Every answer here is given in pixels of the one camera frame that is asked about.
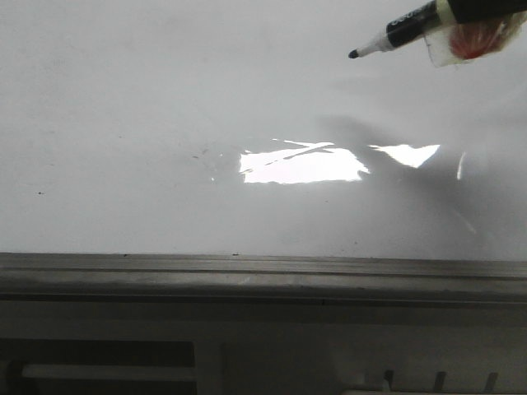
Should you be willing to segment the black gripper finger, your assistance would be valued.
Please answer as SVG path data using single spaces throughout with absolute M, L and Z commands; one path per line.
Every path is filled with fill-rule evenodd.
M 448 3 L 460 24 L 526 11 L 526 0 L 449 0 Z

